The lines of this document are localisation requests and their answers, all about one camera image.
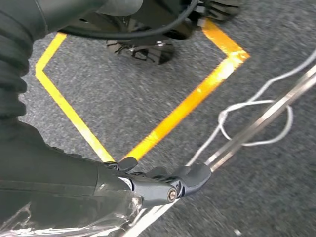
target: black clamp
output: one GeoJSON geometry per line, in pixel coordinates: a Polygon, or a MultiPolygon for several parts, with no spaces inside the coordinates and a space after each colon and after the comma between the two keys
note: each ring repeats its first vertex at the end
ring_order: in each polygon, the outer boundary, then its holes
{"type": "Polygon", "coordinates": [[[204,164],[183,166],[172,175],[168,175],[163,167],[154,168],[148,173],[127,173],[137,165],[137,161],[132,157],[105,165],[118,171],[118,177],[127,183],[130,190],[142,196],[143,208],[170,204],[176,199],[196,193],[212,174],[204,164]]]}

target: clear plastic sheet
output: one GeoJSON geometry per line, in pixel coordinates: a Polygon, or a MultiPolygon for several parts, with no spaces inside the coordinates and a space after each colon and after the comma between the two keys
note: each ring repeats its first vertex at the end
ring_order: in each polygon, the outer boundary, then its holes
{"type": "Polygon", "coordinates": [[[106,190],[106,184],[96,188],[0,180],[0,237],[107,236],[133,221],[141,206],[142,198],[134,192],[106,190]]]}

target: yellow floor marking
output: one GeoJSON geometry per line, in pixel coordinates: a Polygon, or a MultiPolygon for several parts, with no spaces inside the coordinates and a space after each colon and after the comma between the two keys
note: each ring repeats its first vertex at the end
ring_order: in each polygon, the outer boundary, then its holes
{"type": "Polygon", "coordinates": [[[207,20],[203,32],[226,54],[227,58],[126,157],[142,159],[250,57],[247,52],[211,21],[207,20]]]}
{"type": "Polygon", "coordinates": [[[55,38],[36,64],[36,77],[57,103],[75,127],[76,127],[87,142],[88,142],[102,161],[114,161],[101,143],[83,122],[70,104],[69,104],[56,86],[45,73],[44,68],[61,46],[66,38],[66,34],[57,33],[55,38]]]}

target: screw head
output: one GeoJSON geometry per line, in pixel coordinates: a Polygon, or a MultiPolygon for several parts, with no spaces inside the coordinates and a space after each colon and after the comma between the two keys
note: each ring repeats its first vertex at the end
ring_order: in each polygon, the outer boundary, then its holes
{"type": "Polygon", "coordinates": [[[176,199],[177,195],[178,195],[178,193],[176,192],[176,190],[170,189],[170,190],[169,190],[169,192],[167,194],[168,201],[169,202],[173,202],[176,199]]]}

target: silver metal bar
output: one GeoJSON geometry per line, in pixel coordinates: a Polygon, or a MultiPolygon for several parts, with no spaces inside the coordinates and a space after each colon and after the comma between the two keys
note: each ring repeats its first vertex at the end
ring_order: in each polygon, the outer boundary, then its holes
{"type": "MultiPolygon", "coordinates": [[[[214,172],[216,169],[219,168],[237,151],[238,151],[242,144],[249,141],[253,138],[254,135],[262,130],[267,125],[272,123],[282,112],[287,109],[287,106],[293,103],[294,101],[299,98],[301,95],[305,93],[308,89],[313,87],[316,84],[316,65],[308,70],[307,73],[301,77],[298,82],[296,82],[290,90],[280,96],[275,103],[268,107],[262,114],[260,114],[257,119],[247,126],[245,129],[243,129],[240,133],[233,137],[231,141],[222,146],[217,152],[212,155],[209,160],[210,168],[214,172]]],[[[130,226],[126,232],[123,235],[124,237],[136,237],[138,236],[142,231],[145,230],[152,222],[155,221],[161,215],[163,215],[169,208],[172,207],[174,203],[163,207],[154,207],[150,210],[146,210],[143,213],[142,217],[139,219],[134,226],[130,226]]]]}
{"type": "Polygon", "coordinates": [[[290,91],[279,97],[255,121],[250,123],[245,129],[243,129],[240,133],[233,137],[231,141],[227,142],[217,152],[212,155],[209,159],[209,162],[206,164],[209,165],[210,169],[214,172],[238,151],[242,144],[249,141],[254,135],[275,120],[277,117],[286,110],[287,106],[293,103],[315,84],[316,65],[301,77],[290,91]]]}

